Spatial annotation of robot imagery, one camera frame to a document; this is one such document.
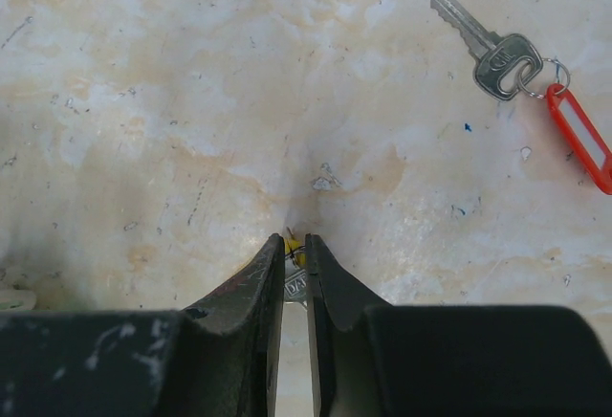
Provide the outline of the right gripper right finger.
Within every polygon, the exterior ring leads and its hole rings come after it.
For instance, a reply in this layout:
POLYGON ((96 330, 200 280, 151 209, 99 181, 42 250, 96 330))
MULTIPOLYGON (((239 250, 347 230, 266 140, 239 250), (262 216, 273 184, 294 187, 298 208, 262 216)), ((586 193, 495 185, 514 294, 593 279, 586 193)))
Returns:
POLYGON ((318 416, 607 416, 611 363, 551 305, 393 305, 305 241, 318 416))

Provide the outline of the key with red fob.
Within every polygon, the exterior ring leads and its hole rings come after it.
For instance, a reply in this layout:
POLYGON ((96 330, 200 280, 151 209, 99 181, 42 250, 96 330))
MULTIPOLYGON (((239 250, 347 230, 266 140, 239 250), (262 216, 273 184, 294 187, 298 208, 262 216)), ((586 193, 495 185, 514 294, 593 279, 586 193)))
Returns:
POLYGON ((557 59, 545 58, 523 34, 487 30, 457 0, 430 0, 438 15, 457 30, 474 58, 473 79, 486 94, 510 101, 520 93, 546 102, 551 119, 599 190, 611 193, 611 149, 570 91, 571 74, 557 59), (537 93, 528 84, 554 64, 564 80, 537 93))

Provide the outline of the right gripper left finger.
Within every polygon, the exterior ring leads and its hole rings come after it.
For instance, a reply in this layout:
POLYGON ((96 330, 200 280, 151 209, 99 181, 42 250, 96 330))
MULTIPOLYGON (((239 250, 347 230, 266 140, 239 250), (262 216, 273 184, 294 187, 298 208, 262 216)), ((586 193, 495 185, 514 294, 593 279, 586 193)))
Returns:
POLYGON ((5 416, 271 416, 284 242, 182 310, 1 317, 5 416))

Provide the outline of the key with yellow tag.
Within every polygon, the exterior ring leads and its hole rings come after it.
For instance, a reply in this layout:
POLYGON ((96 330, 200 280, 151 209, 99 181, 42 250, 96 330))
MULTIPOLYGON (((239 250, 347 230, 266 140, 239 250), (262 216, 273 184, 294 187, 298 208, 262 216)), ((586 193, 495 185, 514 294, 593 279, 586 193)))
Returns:
POLYGON ((299 304, 307 309, 307 272, 305 245, 298 240, 290 228, 286 228, 284 240, 284 301, 299 304))

